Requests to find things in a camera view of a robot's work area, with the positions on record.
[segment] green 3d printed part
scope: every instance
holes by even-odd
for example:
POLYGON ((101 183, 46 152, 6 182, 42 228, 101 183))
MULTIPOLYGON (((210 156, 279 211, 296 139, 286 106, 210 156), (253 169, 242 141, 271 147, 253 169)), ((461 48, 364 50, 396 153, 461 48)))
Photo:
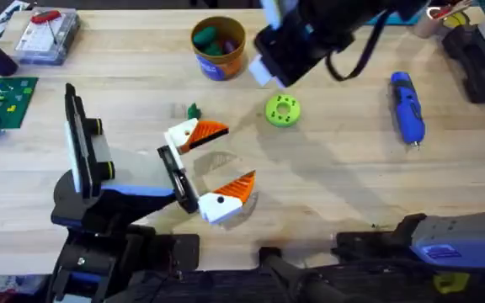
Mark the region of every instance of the green 3d printed part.
POLYGON ((275 95, 265 105, 265 117, 272 125, 289 127, 301 117, 301 105, 290 95, 275 95))

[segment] black mount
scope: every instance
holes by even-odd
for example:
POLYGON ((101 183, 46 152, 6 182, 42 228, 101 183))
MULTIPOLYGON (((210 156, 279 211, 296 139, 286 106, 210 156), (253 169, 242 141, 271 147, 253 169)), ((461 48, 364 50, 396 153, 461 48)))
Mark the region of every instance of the black mount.
POLYGON ((63 174, 54 189, 51 219, 68 227, 56 261, 49 297, 65 294, 101 302, 125 290, 141 270, 191 271, 198 267, 198 235, 157 235, 149 226, 131 223, 175 201, 105 190, 97 198, 77 194, 72 173, 63 174))

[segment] green object in cup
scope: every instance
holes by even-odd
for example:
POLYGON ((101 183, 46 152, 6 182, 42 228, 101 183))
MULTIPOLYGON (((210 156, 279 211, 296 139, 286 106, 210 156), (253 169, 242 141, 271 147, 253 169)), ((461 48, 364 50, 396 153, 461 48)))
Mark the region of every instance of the green object in cup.
POLYGON ((207 26, 194 35, 192 41, 198 47, 204 47, 216 39, 216 28, 214 26, 207 26))
POLYGON ((218 45, 216 42, 212 42, 207 46, 204 50, 204 53, 206 53, 209 56, 221 56, 222 55, 222 48, 218 45))

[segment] plastic box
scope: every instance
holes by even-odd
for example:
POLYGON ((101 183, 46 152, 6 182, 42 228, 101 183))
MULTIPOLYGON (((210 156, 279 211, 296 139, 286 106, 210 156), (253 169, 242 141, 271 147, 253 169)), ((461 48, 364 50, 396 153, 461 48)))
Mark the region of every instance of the plastic box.
POLYGON ((34 8, 32 13, 36 15, 50 10, 59 11, 61 17, 44 24, 29 22, 16 44, 14 52, 16 61, 35 65, 63 64, 80 28, 80 21, 74 8, 34 8))

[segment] cable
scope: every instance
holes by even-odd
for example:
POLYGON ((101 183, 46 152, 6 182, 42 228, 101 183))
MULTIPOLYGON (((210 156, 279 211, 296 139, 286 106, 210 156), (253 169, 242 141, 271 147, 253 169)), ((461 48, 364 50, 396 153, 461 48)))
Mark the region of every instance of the cable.
POLYGON ((364 50, 362 51, 362 55, 360 55, 359 62, 357 65, 354 67, 354 70, 348 75, 348 76, 342 76, 336 71, 336 68, 334 68, 333 62, 332 62, 332 56, 333 56, 333 50, 329 51, 327 54, 327 58, 325 59, 325 66, 328 69, 328 72, 333 76, 334 79, 337 81, 345 81, 354 77, 357 77, 360 75, 362 70, 366 67, 366 64, 368 64, 368 61, 370 60, 371 54, 373 53, 374 49, 376 48, 377 41, 379 40, 379 37, 381 36, 381 32, 385 28, 386 21, 388 20, 388 16, 393 13, 392 10, 386 10, 384 13, 381 14, 381 16, 378 18, 376 25, 374 26, 374 29, 371 31, 370 38, 368 39, 368 42, 366 43, 366 46, 364 50))
POLYGON ((59 269, 59 257, 57 257, 56 264, 54 265, 54 270, 51 272, 50 279, 48 280, 48 290, 46 290, 45 303, 51 303, 53 297, 51 295, 51 289, 54 286, 54 280, 56 279, 56 271, 59 269))
POLYGON ((172 275, 172 270, 173 270, 173 259, 172 259, 172 253, 169 252, 169 268, 168 268, 168 273, 166 274, 166 277, 160 282, 160 284, 157 286, 155 291, 153 292, 152 298, 149 300, 149 303, 153 302, 155 298, 157 298, 158 292, 160 292, 160 289, 164 286, 164 283, 166 280, 168 280, 169 276, 172 275))
POLYGON ((166 277, 160 282, 160 284, 157 286, 155 291, 153 292, 152 298, 149 300, 149 303, 153 302, 155 298, 157 298, 158 292, 160 292, 160 289, 164 286, 164 283, 168 279, 169 275, 166 275, 166 277))

